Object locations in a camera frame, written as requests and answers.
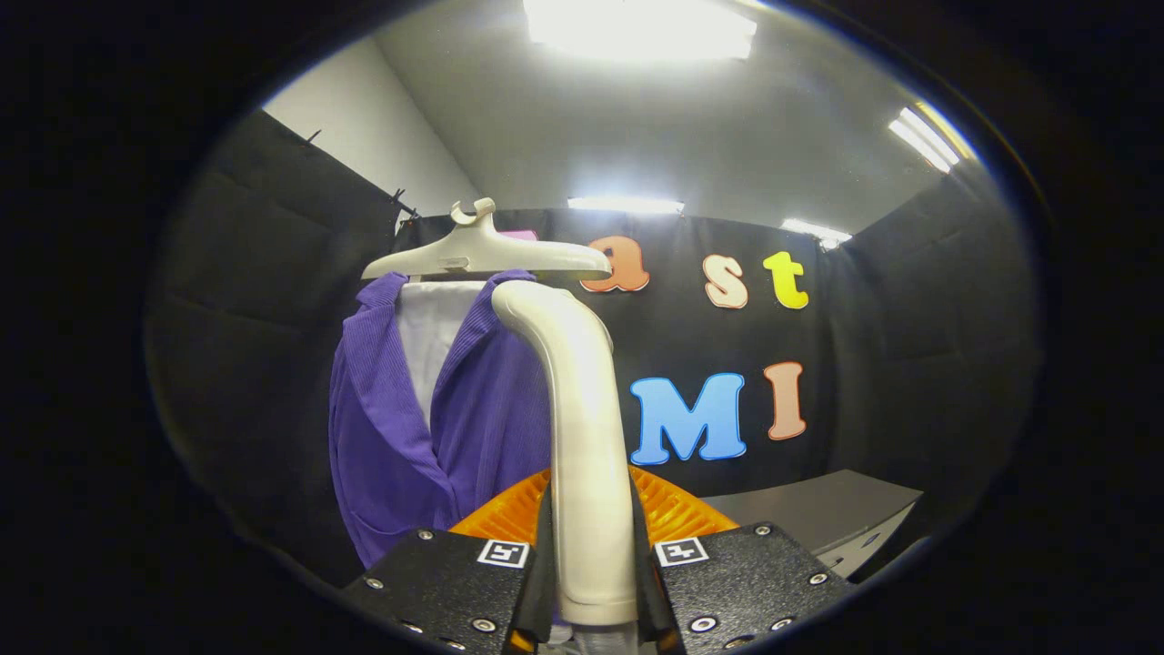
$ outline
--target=screw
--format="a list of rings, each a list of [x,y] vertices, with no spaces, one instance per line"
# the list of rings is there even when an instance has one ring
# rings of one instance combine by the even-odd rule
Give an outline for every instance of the screw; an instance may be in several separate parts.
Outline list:
[[[691,621],[691,632],[708,632],[716,627],[716,620],[711,617],[700,617]]]

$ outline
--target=pink object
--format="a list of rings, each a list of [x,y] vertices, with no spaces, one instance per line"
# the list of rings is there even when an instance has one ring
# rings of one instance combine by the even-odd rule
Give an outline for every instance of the pink object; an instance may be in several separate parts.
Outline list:
[[[498,234],[504,234],[512,238],[521,238],[524,241],[537,241],[538,233],[533,229],[511,229],[509,232],[498,232]]]

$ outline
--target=letter m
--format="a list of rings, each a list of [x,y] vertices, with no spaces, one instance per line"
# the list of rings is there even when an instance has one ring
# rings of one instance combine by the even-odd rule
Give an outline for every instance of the letter m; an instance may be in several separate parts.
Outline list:
[[[631,394],[641,405],[643,426],[639,450],[631,454],[631,463],[648,467],[667,462],[670,454],[662,448],[665,436],[675,455],[686,462],[704,433],[708,437],[700,449],[703,460],[744,455],[747,447],[739,439],[738,405],[743,387],[743,376],[717,373],[708,378],[695,407],[688,410],[679,390],[667,378],[645,378],[633,383]]]

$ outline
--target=ceiling light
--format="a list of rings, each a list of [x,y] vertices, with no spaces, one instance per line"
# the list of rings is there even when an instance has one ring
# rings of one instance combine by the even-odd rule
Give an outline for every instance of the ceiling light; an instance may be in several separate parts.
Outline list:
[[[961,158],[968,159],[974,156],[974,151],[970,148],[970,144],[966,143],[966,140],[961,137],[961,134],[958,133],[954,126],[950,124],[950,121],[938,113],[937,109],[923,100],[914,102],[914,106],[917,107],[917,111],[928,118],[931,123],[934,123],[934,127],[942,133],[942,136]]]
[[[703,0],[525,0],[530,38],[613,59],[746,59],[755,23]]]
[[[847,234],[839,229],[833,229],[831,227],[825,227],[823,225],[814,225],[811,222],[805,222],[799,218],[787,218],[780,225],[781,229],[787,229],[789,232],[799,232],[801,234],[811,234],[821,240],[821,247],[826,250],[836,248],[840,243],[853,237],[852,234]]]
[[[934,149],[942,155],[942,158],[950,162],[950,165],[958,163],[958,155],[954,154],[953,148],[947,145],[946,142],[938,136],[937,131],[934,131],[930,126],[925,124],[925,121],[917,118],[917,114],[906,107],[901,109],[901,118],[906,121],[906,124],[914,128],[914,131],[921,134],[922,138],[929,141],[930,145],[934,145]]]
[[[572,209],[609,209],[625,211],[630,213],[680,213],[683,211],[683,202],[675,200],[631,198],[626,195],[567,198],[566,206]]]
[[[937,154],[934,148],[930,148],[929,143],[918,136],[916,131],[906,127],[906,123],[895,120],[889,123],[889,129],[897,136],[901,136],[902,141],[913,145],[927,161],[934,164],[934,168],[942,172],[950,172],[950,164],[942,158],[942,155]]]

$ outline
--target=purple sweater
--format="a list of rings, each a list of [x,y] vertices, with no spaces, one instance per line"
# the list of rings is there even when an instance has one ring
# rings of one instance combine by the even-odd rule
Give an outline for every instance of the purple sweater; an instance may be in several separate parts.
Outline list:
[[[343,522],[365,568],[410,529],[448,529],[519,480],[549,468],[549,392],[537,355],[505,329],[489,278],[453,341],[433,392],[431,430],[396,325],[407,277],[368,284],[343,321],[332,366],[328,440]]]

